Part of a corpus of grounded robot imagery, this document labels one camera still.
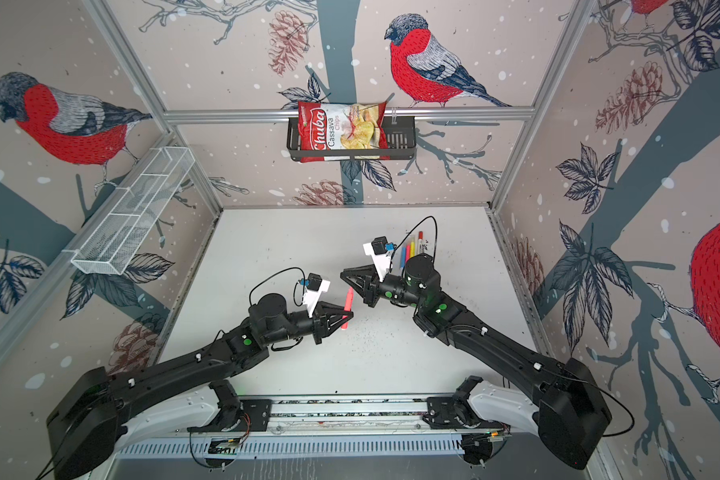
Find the white red whiteboard marker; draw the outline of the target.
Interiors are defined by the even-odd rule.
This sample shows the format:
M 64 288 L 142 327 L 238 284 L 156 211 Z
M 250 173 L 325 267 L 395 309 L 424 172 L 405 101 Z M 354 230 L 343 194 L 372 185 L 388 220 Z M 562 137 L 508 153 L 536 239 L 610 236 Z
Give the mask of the white red whiteboard marker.
M 417 236 L 417 253 L 423 254 L 426 252 L 426 241 L 424 239 L 424 234 L 422 231 L 418 232 Z

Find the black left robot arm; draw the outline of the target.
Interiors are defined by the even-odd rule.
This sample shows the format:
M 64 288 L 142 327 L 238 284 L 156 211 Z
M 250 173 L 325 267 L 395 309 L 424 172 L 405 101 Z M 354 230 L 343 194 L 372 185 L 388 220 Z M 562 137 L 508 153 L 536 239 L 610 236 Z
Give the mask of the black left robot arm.
M 210 424 L 215 429 L 222 420 L 234 425 L 236 398 L 226 379 L 267 359 L 278 342 L 310 336 L 320 343 L 353 316 L 325 301 L 313 310 L 288 312 L 285 298 L 271 293 L 249 307 L 239 326 L 195 351 L 121 374 L 110 375 L 103 367 L 85 372 L 46 420 L 51 458 L 44 472 L 75 479 L 94 470 L 135 432 L 135 417 L 203 385 L 217 397 Z

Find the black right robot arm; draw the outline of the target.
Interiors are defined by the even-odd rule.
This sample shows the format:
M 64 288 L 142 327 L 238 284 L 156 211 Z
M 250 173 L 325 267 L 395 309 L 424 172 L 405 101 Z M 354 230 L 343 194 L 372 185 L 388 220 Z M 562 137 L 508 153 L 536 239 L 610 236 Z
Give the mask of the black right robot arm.
M 373 265 L 347 268 L 341 279 L 370 307 L 380 298 L 414 309 L 414 323 L 430 338 L 480 360 L 514 391 L 471 377 L 455 396 L 468 419 L 497 421 L 535 433 L 571 468 L 584 469 L 612 420 L 590 370 L 535 352 L 482 322 L 443 291 L 429 254 L 408 260 L 403 272 L 379 274 Z

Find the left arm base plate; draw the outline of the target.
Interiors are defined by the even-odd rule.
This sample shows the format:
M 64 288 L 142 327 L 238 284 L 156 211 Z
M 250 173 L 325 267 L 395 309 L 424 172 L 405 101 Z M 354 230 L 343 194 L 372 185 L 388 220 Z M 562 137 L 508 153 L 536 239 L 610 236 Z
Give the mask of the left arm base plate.
M 222 408 L 211 420 L 187 429 L 191 433 L 258 433 L 267 430 L 273 402 L 264 398 L 242 398 Z

